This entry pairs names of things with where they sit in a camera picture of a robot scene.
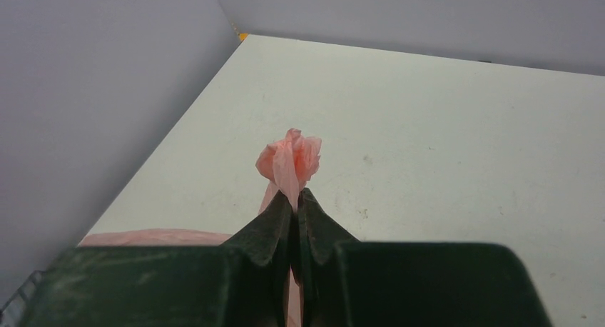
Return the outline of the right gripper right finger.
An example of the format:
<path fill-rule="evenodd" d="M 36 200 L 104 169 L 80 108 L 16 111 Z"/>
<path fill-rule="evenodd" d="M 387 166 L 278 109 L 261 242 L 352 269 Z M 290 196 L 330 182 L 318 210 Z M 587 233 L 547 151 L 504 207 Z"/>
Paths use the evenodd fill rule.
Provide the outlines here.
<path fill-rule="evenodd" d="M 360 241 L 309 189 L 294 262 L 304 326 L 550 326 L 524 264 L 495 243 Z"/>

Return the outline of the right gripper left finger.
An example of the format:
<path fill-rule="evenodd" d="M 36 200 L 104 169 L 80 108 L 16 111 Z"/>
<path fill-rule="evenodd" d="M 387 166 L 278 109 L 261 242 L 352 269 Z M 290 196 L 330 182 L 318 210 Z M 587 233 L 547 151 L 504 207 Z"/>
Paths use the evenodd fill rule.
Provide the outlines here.
<path fill-rule="evenodd" d="M 284 326 L 293 211 L 281 193 L 218 246 L 91 246 L 44 274 L 22 326 Z"/>

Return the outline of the pink plastic bag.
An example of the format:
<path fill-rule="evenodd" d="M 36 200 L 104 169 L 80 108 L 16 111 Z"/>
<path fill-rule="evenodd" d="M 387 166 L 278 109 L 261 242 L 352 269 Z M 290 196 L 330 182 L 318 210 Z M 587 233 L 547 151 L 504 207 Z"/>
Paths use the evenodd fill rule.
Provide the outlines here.
<path fill-rule="evenodd" d="M 229 235 L 182 228 L 153 228 L 87 235 L 82 247 L 217 246 L 233 258 L 230 282 L 235 326 L 299 326 L 302 301 L 294 291 L 300 277 L 299 196 L 320 166 L 322 141 L 290 129 L 268 144 L 256 161 L 269 180 L 258 217 Z"/>

